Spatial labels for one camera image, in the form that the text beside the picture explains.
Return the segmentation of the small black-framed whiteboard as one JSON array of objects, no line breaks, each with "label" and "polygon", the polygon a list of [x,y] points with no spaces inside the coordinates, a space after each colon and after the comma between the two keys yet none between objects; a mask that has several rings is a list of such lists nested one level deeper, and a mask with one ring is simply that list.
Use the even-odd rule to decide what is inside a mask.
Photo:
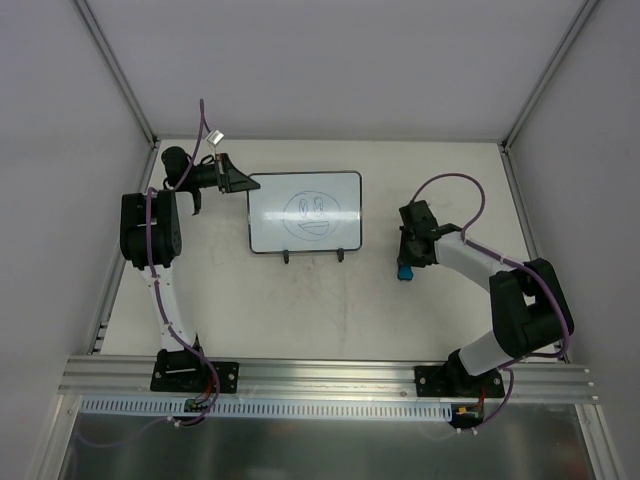
[{"label": "small black-framed whiteboard", "polygon": [[254,254],[357,251],[363,243],[362,176],[354,170],[253,173],[247,193]]}]

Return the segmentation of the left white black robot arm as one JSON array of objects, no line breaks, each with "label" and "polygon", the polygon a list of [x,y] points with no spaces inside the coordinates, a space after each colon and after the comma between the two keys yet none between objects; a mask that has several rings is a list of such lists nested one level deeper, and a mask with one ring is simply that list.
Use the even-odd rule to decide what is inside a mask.
[{"label": "left white black robot arm", "polygon": [[161,154],[165,187],[121,198],[120,250],[140,272],[150,293],[159,325],[156,375],[167,374],[188,390],[208,381],[209,367],[191,320],[179,306],[172,264],[182,253],[181,219],[202,208],[201,191],[244,193],[260,184],[241,172],[226,153],[207,155],[196,163],[181,147]]}]

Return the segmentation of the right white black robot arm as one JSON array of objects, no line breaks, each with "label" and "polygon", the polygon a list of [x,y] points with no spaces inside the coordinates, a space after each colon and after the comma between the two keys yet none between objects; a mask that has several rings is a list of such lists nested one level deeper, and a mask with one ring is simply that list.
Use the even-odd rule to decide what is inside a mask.
[{"label": "right white black robot arm", "polygon": [[451,353],[437,374],[455,393],[470,395],[487,374],[571,338],[575,324],[549,261],[520,263],[502,257],[468,239],[462,228],[439,224],[424,201],[411,201],[399,213],[399,280],[410,281],[415,268],[442,266],[490,297],[488,333]]}]

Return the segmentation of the blue whiteboard eraser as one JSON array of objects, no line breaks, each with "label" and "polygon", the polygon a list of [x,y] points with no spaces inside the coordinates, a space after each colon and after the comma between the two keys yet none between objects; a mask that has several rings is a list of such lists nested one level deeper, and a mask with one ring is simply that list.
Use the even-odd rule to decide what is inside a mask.
[{"label": "blue whiteboard eraser", "polygon": [[399,281],[412,281],[414,278],[414,273],[412,267],[409,265],[401,265],[397,269],[397,279]]}]

